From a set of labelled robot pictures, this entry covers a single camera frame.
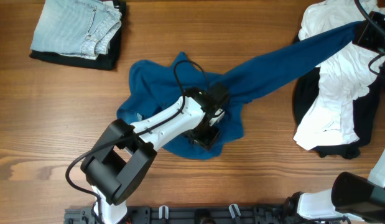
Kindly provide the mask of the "dark blue t-shirt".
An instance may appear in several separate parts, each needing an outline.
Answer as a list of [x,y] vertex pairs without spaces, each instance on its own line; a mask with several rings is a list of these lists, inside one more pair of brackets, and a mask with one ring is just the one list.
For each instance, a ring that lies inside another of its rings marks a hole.
[[254,57],[223,75],[206,76],[188,63],[180,52],[169,67],[150,60],[134,63],[129,71],[130,97],[118,108],[117,118],[131,124],[150,118],[174,104],[180,97],[180,88],[222,83],[230,93],[225,106],[225,117],[218,123],[220,135],[209,150],[190,144],[177,136],[164,149],[186,159],[207,160],[219,156],[223,146],[244,135],[241,110],[245,104],[263,97],[313,70],[317,65],[339,52],[355,38],[358,22],[352,22],[324,33],[300,39],[274,52]]

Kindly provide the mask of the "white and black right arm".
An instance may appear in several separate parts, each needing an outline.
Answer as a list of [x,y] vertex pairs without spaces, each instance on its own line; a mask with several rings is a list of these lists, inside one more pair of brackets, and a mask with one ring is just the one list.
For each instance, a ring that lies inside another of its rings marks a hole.
[[[385,57],[385,15],[364,13],[353,43]],[[385,88],[385,62],[376,72]],[[385,223],[385,148],[368,178],[342,172],[333,187],[317,193],[297,192],[274,214],[278,223]]]

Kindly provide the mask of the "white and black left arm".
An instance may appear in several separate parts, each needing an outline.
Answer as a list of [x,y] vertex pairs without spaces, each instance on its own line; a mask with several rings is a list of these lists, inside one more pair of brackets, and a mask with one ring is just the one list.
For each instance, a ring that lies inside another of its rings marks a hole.
[[208,91],[189,88],[170,107],[142,121],[113,121],[81,164],[97,203],[94,223],[119,223],[126,200],[138,188],[157,152],[177,136],[209,151],[219,136],[215,126],[230,94],[220,83]]

